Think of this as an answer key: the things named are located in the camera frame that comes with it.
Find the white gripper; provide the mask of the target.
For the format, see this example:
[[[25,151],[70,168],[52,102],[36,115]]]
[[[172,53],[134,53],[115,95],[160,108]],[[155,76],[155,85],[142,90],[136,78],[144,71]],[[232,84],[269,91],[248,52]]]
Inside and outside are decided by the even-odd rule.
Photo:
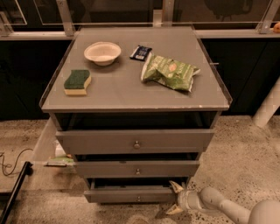
[[[195,191],[187,191],[178,183],[170,180],[171,187],[178,193],[178,205],[174,204],[166,211],[167,215],[179,214],[183,210],[198,210],[200,208],[199,195]]]

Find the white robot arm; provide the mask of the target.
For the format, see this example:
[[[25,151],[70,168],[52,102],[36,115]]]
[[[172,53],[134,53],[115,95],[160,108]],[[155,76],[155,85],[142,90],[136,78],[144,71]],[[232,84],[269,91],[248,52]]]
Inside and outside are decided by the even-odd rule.
[[[234,224],[280,224],[280,202],[266,199],[258,202],[251,210],[224,197],[218,190],[205,187],[201,191],[186,190],[170,180],[177,202],[167,210],[167,214],[178,214],[188,210],[197,210],[204,214],[220,212]]]

